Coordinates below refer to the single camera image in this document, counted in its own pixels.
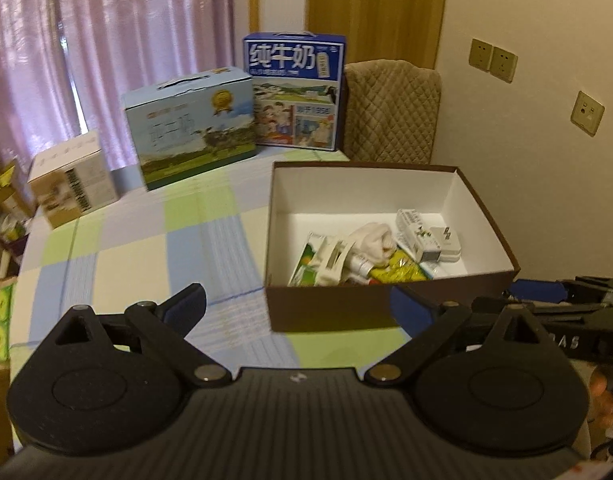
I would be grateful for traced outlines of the person's right hand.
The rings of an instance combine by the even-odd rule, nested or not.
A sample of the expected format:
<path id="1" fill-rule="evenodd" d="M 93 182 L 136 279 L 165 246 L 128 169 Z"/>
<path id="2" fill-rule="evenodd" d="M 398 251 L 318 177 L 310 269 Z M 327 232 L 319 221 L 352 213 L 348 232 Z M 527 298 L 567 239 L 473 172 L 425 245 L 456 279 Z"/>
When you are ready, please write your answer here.
<path id="1" fill-rule="evenodd" d="M 608 388 L 608 372 L 608 367 L 597 366 L 589 380 L 591 419 L 602 429 L 613 426 L 613 391 Z"/>

